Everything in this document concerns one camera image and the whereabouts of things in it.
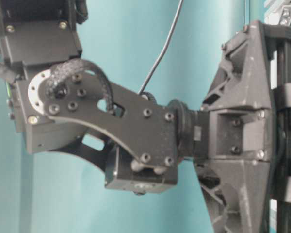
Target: screw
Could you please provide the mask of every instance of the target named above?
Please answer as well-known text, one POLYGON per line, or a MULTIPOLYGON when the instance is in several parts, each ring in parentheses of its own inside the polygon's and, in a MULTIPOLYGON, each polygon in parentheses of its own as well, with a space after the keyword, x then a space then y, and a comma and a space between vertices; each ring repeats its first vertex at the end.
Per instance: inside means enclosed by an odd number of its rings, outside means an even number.
POLYGON ((284 16, 284 17, 288 17, 288 16, 290 16, 290 12, 289 12, 289 10, 288 10, 288 9, 283 9, 282 16, 284 16))
POLYGON ((77 96, 80 98, 84 98, 86 96, 87 92, 84 89, 77 90, 77 96))
POLYGON ((67 22, 65 22, 65 21, 61 21, 61 22, 59 23, 59 28, 60 28, 60 29, 65 30, 67 27, 68 27, 67 22))
POLYGON ((9 119, 10 119, 10 120, 15 120, 15 115, 14 115, 14 113, 9 113, 9 119))
POLYGON ((81 81, 82 81, 82 75, 80 75, 80 74, 72 75, 72 82, 78 84, 81 81))
POLYGON ((151 155, 149 155, 148 153, 144 153, 141 155, 140 160, 141 160, 141 162, 147 164, 151 160, 151 155))
POLYGON ((174 115, 172 113, 166 113, 165 114, 165 120, 168 121, 168 122, 171 122, 173 121, 174 119, 174 115))
POLYGON ((171 157, 166 157, 165 158, 165 165, 166 166, 172 166, 174 164, 174 159, 171 157))
POLYGON ((288 21, 284 18, 281 20, 280 25, 287 25, 288 21))
POLYGON ((13 107, 13 101, 11 99, 7 99, 6 104, 8 105, 9 108, 13 107))
POLYGON ((259 150, 257 156, 258 156, 259 159, 263 159, 264 156, 265 156, 264 151, 263 150, 259 150))
POLYGON ((249 26, 248 26, 248 25, 244 25, 244 27, 243 27, 243 32, 244 32, 244 33, 247 33, 248 30, 249 30, 249 26))
POLYGON ((226 45, 226 43, 224 43, 224 44, 221 45, 221 49, 222 49, 223 51, 225 51, 225 50, 227 49, 227 45, 226 45))
POLYGON ((232 146, 230 150, 233 154, 239 154, 241 152, 241 149, 237 146, 232 146))
POLYGON ((265 112, 264 112, 264 110, 261 110, 260 112, 259 112, 259 114, 258 114, 258 116, 260 117, 260 118, 265 118, 265 112))
POLYGON ((68 110, 70 110, 71 112, 74 112, 76 111, 78 108, 78 103, 74 102, 74 101, 71 101, 69 104, 68 104, 68 110))
POLYGON ((239 119, 232 121, 232 125, 233 125, 234 127, 238 127, 238 126, 240 126, 241 124, 242 124, 242 122, 241 122, 241 120, 239 120, 239 119))
POLYGON ((8 26, 6 26, 6 30, 7 30, 7 32, 9 32, 9 33, 13 33, 13 32, 15 32, 15 28, 14 28, 13 25, 8 25, 8 26))
POLYGON ((152 115, 152 110, 149 108, 144 109, 145 118, 149 118, 152 115))
POLYGON ((57 115, 60 113, 60 106, 58 104, 52 104, 49 106, 48 111, 52 115, 57 115))
POLYGON ((30 116, 30 117, 28 117, 27 122, 31 125, 36 125, 38 123, 38 117, 37 116, 30 116))

